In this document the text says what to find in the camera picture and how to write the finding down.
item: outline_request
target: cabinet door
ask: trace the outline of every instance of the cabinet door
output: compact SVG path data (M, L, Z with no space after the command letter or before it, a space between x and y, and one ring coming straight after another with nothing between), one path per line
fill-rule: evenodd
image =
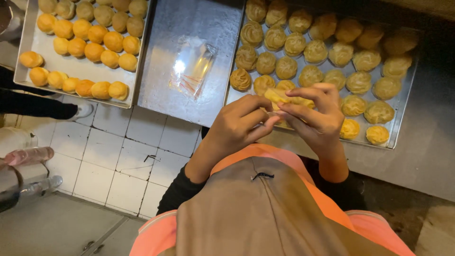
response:
M128 256L144 221L127 220L95 249L90 256Z
M0 256L77 256L122 215L51 195L0 214Z

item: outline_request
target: person's right hand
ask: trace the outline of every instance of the person's right hand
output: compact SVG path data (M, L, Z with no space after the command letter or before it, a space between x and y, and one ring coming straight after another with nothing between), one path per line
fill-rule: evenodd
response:
M314 101L318 111L291 103L279 102L277 105L285 112L281 116L305 140L319 159L336 157L340 147L342 149L339 133L344 115L340 110L340 97L335 85L316 83L308 88L287 91L286 95Z

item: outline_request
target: baking tray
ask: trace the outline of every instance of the baking tray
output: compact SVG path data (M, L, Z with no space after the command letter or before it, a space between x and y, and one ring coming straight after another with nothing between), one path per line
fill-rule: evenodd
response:
M23 52L26 51L35 51L41 54L44 58L44 65L41 67L49 70L49 71L62 71L66 73L69 77L77 77L79 79L88 79L93 82L115 82L121 81L124 84L129 86L129 93L128 97L124 101L120 101L117 99L111 100L101 100L95 98L88 98L88 100L100 102L104 104L109 104L113 106L118 106L121 108L131 108L133 98L135 95L136 86L140 83L139 72L142 69L142 55L146 45L146 36L147 36L147 27L149 24L149 19L151 18L152 12L152 4L153 0L147 1L148 3L148 10L147 16L145 17L145 27L144 32L142 34L141 39L141 49L139 51L139 55L137 56L137 69L136 72L129 72L123 70L122 68L118 67L117 69L111 69L105 66L101 62L93 63L89 61L86 57L82 59L78 59L73 56L62 56L57 54L54 51L53 40L56 37L55 35L47 35L46 33L40 31L38 26L36 25L36 20L39 15L42 14L41 10L38 8L38 1L37 0L29 0L27 4L27 10L25 12L25 20L24 20L24 29L22 30L22 38L20 40L19 46L19 55L20 56ZM74 15L74 18L70 20L71 22L75 22L77 20L77 16ZM92 25L97 25L98 22L94 19L91 21ZM112 26L107 28L109 31L114 31ZM122 33L124 37L129 36L128 32ZM125 53L125 51L119 52L118 54L121 55ZM70 94L66 93L63 90L54 89L50 86L43 86L43 87L36 87L29 78L30 69L23 66L19 61L16 63L16 71L14 74L13 81L16 84L29 86L33 88L38 88L45 91L56 92L61 94L70 95L73 97L80 97L77 94Z
M306 6L303 6L303 5L291 5L289 4L288 5L288 20L289 20L289 17L290 15L295 11L295 10L298 10L298 9L301 9L301 8L304 8L308 13L312 14L313 15L313 20L315 17L319 16L319 15L322 15L324 13L328 13L326 11L322 11L322 10L316 10L314 8L311 8L311 7L306 7ZM346 16L345 15L339 15L337 14L337 18L338 20L340 21L342 18L345 18ZM363 23L364 25L367 24L367 23L372 23L371 21L369 20L363 20L363 19L359 19L359 18L356 18L356 17L353 17L355 19L357 19L358 21L360 21L361 23ZM238 31L238 36L237 36L237 46L236 46L236 52L237 53L237 49L242 45L242 42L240 41L240 30L242 29L243 25L248 22L246 16L245 16L245 8L243 10L243 16L242 16L242 24L239 28L239 31ZM389 24L384 24L384 23L380 23L380 22L375 22L377 24L382 24L384 26L384 30L385 30L385 35L383 38L385 38L388 34L388 32L390 32L390 30L392 29L397 29L397 27L392 27L391 25ZM263 28L263 32L264 32L264 35L265 35L265 32L268 30L268 27L265 25L264 22L261 23L262 25L262 28ZM288 26L286 26L286 28L284 28L284 31L286 33L286 35L288 36L289 34L291 34L291 32L289 31L288 29ZM310 37L309 37L309 34L308 34L308 31L305 32L305 34L303 35L307 41L307 43L309 41L311 41ZM326 43L326 46L327 46L327 49L330 50L330 48L332 47L333 43L336 42L336 39L334 38L334 36L331 36L329 39L325 40L324 41ZM400 93L393 97L392 99L390 100L387 100L386 102L388 104L390 104L390 106L395 110L395 116L394 116L394 119L392 119L392 121L382 125L382 124L376 124L376 125L382 125L384 127L387 128L387 130L389 131L390 133L390 137L389 137L389 140L387 142L385 142L384 144L382 145L372 145L365 137L365 134L366 134L366 130L368 127L371 127L371 126L374 126L373 124L370 124L368 123L365 118L363 117L363 114L357 116L357 117L346 117L346 118L349 118L349 119L354 119L355 121L357 121L360 125L360 132L359 132L359 135L357 136L357 138L355 139L340 139L342 141L347 141L347 142L350 142L350 143L355 143L355 144L361 144L361 145L366 145L366 146L371 146L371 147L375 147L375 148L385 148L385 149L394 149L396 144L397 144L397 138L398 138L398 134L399 134L399 129L400 129L400 126L401 126L401 121L402 121L402 118L403 118L403 114L404 114L404 109L406 108L406 103L408 101L408 97L409 97L409 93L410 93L410 90L411 90L411 86L412 86L412 81L414 79L414 75L415 75L415 71L417 69L417 64L418 64L418 61L419 61L419 49L420 49L420 45L417 46L412 52L411 52L411 55L413 56L413 63L412 63L412 66L408 69L408 72L406 74L406 76L404 78L402 78L401 82L402 82L402 89L400 91ZM263 41L261 42L261 44L256 47L256 53L258 54L261 54L265 51L268 51L268 52L271 52L275 55L277 61L279 58L285 56L284 54L284 51L282 49L278 50L278 51L269 51L268 49L266 49L263 45ZM356 48L354 46L354 53L356 53L357 51L359 51L358 48ZM236 70L237 69L237 66L235 65L235 53L233 55L233 61L232 61L232 71ZM384 54L381 52L381 56L383 57L381 63L373 70L370 72L371 74L371 84L374 84L379 78L381 78L381 67L385 61L385 58L384 58ZM298 76L300 74L300 72L302 71L303 67L305 65L307 65L307 63L305 62L304 60L304 57L303 57L303 54L298 56L298 57L292 57L293 59L295 59L298 63L298 68L297 68L297 74L294 78L290 79L292 82L294 82L294 84L299 87L299 84L298 84ZM354 65L352 64L352 61L350 61L345 67L343 68L338 68L338 67L335 67L328 59L320 66L318 66L318 68L325 74L327 71L331 70L331 69L339 69L341 70L341 72L343 72L343 74L348 77L348 75L352 74L355 72L355 68L354 68ZM261 76L256 70L253 70L253 71L250 71L249 74L251 75L251 78L252 78L252 82L258 78L259 76ZM278 77L276 76L276 73L275 71L270 74L271 77L274 78L275 80L275 83L278 83L280 81L280 79L278 79ZM351 94L347 89L346 87L344 87L340 92L340 97L341 98L344 98L346 97L347 95ZM254 90L253 90L253 85L251 84L251 87L248 91L246 92L239 92L235 89L233 89L231 86L230 86L230 83L228 82L227 83L227 89L226 89L226 94L225 94L225 97L224 97L224 105L227 105L233 101L236 101L238 100L239 98L243 97L244 95L246 94L255 94ZM363 99L365 99L366 101L368 102L371 102L371 101L375 101L375 100L378 100L374 95L373 93L371 92L371 90L369 90L367 93L365 93L364 95L359 95L361 96ZM279 126L279 125L275 125L275 127L277 128L280 128L280 129L287 129L287 130L292 130L292 128L288 128L288 127L283 127L283 126Z

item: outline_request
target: clear plastic bag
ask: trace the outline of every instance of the clear plastic bag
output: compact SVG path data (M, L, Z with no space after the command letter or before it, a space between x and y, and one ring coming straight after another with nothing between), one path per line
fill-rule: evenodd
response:
M181 36L169 86L196 99L210 71L217 48L193 36Z

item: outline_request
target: shoe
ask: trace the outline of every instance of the shoe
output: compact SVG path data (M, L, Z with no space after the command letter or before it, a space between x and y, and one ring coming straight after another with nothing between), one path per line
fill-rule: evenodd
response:
M80 118L84 118L89 116L93 112L93 105L89 103L81 103L77 104L77 112L76 114L68 119L68 121L75 121Z

